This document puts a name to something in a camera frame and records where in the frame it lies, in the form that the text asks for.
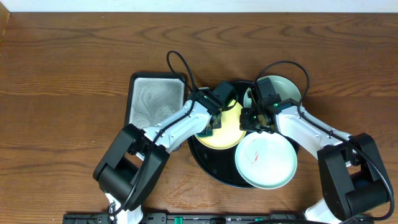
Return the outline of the green yellow sponge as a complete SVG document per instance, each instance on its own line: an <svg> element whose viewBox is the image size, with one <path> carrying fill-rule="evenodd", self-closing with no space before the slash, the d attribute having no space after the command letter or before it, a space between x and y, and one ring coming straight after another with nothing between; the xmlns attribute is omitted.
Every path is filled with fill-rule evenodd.
<svg viewBox="0 0 398 224"><path fill-rule="evenodd" d="M213 130L212 129L205 129L202 132L198 133L197 136L199 138L205 138L205 137L210 137L213 135Z"/></svg>

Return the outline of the light green plate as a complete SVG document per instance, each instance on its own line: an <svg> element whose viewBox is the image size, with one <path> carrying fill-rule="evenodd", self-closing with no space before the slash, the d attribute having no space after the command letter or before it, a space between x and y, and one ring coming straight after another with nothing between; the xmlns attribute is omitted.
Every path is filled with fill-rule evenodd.
<svg viewBox="0 0 398 224"><path fill-rule="evenodd" d="M248 134L238 144L234 159L241 177L260 189L284 186L297 170L293 145L277 133Z"/></svg>
<svg viewBox="0 0 398 224"><path fill-rule="evenodd" d="M287 78L277 76L277 75L269 75L266 77L262 77L262 79L269 78L273 84L273 87L281 97L281 100L286 100L291 98L295 101L299 101L301 99L301 93L297 86ZM251 87L249 86L243 95L243 102L241 103L244 108L250 108L252 106L252 99L249 97Z"/></svg>

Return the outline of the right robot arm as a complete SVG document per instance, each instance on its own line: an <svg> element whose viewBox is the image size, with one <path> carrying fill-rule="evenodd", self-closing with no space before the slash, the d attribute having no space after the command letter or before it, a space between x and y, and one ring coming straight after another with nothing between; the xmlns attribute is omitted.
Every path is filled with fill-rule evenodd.
<svg viewBox="0 0 398 224"><path fill-rule="evenodd" d="M236 167L257 188L276 189L292 179L298 164L293 142L318 161L323 197L306 209L307 221L353 223L385 203L389 211L371 220L392 216L394 191L370 135L333 129L293 99L245 100L241 129L249 134L237 146Z"/></svg>

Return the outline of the black rectangular soap tray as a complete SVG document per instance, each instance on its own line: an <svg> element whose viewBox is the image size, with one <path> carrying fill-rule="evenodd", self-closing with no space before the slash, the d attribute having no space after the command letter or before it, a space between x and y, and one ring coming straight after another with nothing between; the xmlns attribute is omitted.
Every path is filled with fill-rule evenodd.
<svg viewBox="0 0 398 224"><path fill-rule="evenodd" d="M182 108L185 75L136 72L129 81L124 124L137 128L153 126Z"/></svg>

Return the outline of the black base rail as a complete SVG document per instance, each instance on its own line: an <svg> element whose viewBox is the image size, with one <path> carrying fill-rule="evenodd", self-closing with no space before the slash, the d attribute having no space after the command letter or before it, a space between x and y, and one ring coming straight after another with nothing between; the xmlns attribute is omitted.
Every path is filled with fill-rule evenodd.
<svg viewBox="0 0 398 224"><path fill-rule="evenodd" d="M144 214L138 224L240 224L261 220L303 220L304 217L296 214L270 214L270 215L168 215L166 213ZM114 220L106 213L99 214L65 214L63 224L106 224L114 223Z"/></svg>

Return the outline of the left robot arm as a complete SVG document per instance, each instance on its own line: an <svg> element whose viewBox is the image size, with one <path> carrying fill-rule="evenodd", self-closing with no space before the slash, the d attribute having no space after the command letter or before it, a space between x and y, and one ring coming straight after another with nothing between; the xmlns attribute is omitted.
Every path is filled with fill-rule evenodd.
<svg viewBox="0 0 398 224"><path fill-rule="evenodd" d="M154 189L172 151L189 137L211 129L231 97L194 93L167 119L142 129L122 128L96 166L93 178L109 200L112 223L139 223L141 205Z"/></svg>

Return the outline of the yellow plate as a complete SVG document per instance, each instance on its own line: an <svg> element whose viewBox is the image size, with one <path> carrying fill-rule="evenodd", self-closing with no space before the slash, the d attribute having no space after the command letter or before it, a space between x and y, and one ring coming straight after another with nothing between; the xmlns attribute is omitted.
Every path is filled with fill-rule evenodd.
<svg viewBox="0 0 398 224"><path fill-rule="evenodd" d="M221 114L221 127L213 129L210 136L196 134L200 143L216 150L229 149L237 145L246 135L246 131L239 128L241 109L243 108L236 100L232 100L228 106L233 106Z"/></svg>

